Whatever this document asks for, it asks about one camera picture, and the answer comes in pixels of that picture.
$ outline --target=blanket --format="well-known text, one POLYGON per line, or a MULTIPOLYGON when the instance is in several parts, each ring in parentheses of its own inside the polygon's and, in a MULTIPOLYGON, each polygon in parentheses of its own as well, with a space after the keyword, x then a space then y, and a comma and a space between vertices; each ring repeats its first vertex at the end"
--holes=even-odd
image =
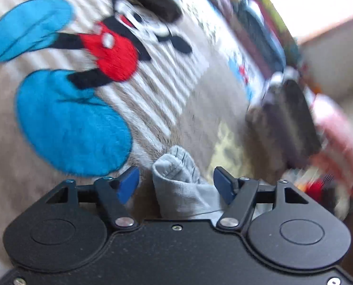
POLYGON ((141 220, 159 217, 151 165, 172 145, 211 182, 218 165, 267 175, 219 46, 188 12, 165 24, 136 0, 0 0, 0 276, 4 229, 64 179, 139 166, 141 220))

